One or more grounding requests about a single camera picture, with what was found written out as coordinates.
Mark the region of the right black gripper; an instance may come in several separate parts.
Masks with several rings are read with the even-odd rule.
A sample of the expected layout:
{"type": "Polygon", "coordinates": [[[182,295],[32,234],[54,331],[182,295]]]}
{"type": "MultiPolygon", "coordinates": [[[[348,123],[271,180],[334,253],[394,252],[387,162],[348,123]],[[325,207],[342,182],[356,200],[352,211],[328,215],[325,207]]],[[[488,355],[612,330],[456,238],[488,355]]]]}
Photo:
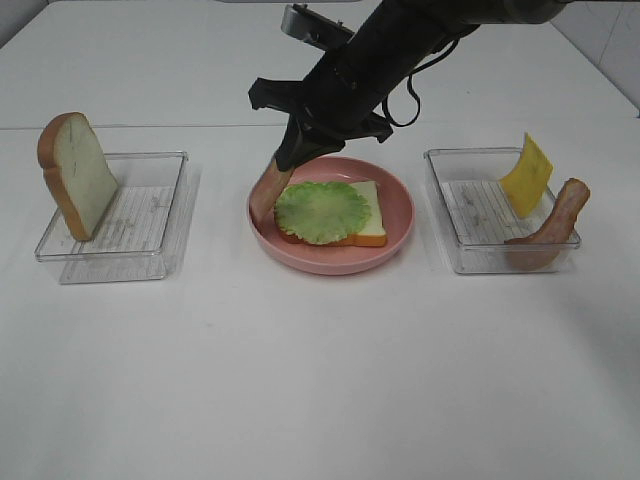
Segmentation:
{"type": "Polygon", "coordinates": [[[366,24],[343,47],[325,53],[301,81],[257,79],[254,109],[289,114],[274,153],[278,168],[296,168],[341,151],[345,139],[380,136],[362,123],[390,91],[440,43],[436,24],[366,24]]]}

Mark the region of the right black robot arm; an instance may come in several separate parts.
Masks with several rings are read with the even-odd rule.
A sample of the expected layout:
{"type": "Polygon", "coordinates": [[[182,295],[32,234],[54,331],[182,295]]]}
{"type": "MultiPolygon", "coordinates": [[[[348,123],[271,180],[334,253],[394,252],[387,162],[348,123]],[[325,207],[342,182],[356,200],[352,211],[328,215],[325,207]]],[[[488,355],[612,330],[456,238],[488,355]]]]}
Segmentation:
{"type": "Polygon", "coordinates": [[[306,6],[286,6],[282,31],[323,55],[301,81],[259,78],[249,90],[254,109],[289,115],[274,154],[278,169],[338,152],[351,139],[384,142],[392,123],[375,109],[426,56],[451,49],[481,25],[541,24],[564,7],[562,1],[383,1],[351,31],[306,6]]]}

